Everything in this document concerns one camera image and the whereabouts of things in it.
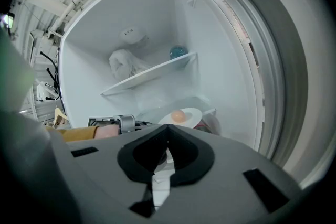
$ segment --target white plate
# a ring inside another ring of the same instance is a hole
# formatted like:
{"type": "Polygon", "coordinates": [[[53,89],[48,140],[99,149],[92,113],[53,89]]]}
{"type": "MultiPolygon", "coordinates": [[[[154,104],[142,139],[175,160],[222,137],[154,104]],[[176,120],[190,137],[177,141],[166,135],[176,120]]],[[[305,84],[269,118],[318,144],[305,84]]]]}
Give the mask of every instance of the white plate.
{"type": "Polygon", "coordinates": [[[185,113],[186,121],[176,122],[172,119],[172,113],[169,113],[159,121],[159,124],[174,124],[183,127],[194,128],[202,119],[202,112],[199,109],[187,108],[181,110],[185,113]]]}

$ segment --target plastic bag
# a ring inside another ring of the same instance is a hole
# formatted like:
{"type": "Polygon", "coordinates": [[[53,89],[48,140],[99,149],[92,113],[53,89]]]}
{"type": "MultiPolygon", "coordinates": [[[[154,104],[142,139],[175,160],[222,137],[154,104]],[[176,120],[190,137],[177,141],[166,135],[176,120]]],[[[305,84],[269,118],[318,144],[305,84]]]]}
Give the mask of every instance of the plastic bag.
{"type": "Polygon", "coordinates": [[[112,74],[118,81],[123,81],[151,68],[145,61],[124,49],[113,52],[109,61],[112,74]]]}

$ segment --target refrigerator shelf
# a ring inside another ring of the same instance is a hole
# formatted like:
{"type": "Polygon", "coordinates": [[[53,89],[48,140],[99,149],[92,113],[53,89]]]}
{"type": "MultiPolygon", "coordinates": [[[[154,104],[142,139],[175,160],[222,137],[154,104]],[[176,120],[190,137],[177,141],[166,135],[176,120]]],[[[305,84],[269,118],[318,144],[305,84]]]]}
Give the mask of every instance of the refrigerator shelf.
{"type": "Polygon", "coordinates": [[[158,124],[159,121],[173,112],[174,110],[184,109],[184,108],[196,108],[199,109],[203,116],[208,114],[216,114],[216,109],[211,106],[207,101],[203,98],[193,96],[185,99],[177,100],[171,104],[165,105],[159,108],[153,108],[147,111],[142,112],[138,116],[135,117],[137,121],[147,121],[153,124],[158,124]]]}
{"type": "Polygon", "coordinates": [[[161,63],[160,65],[147,69],[144,72],[138,73],[128,79],[125,79],[107,88],[100,94],[101,95],[118,94],[124,90],[131,89],[147,81],[159,78],[161,76],[164,76],[165,74],[184,68],[192,58],[196,57],[196,55],[197,55],[196,52],[190,52],[173,60],[161,63]]]}

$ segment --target egg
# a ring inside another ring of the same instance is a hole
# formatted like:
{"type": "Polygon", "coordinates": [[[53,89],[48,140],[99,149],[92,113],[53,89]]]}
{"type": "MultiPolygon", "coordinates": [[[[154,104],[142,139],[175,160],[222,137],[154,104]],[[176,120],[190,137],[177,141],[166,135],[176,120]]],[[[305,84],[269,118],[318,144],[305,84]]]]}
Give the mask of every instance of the egg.
{"type": "Polygon", "coordinates": [[[172,112],[172,119],[175,122],[185,122],[185,113],[182,110],[172,112]]]}

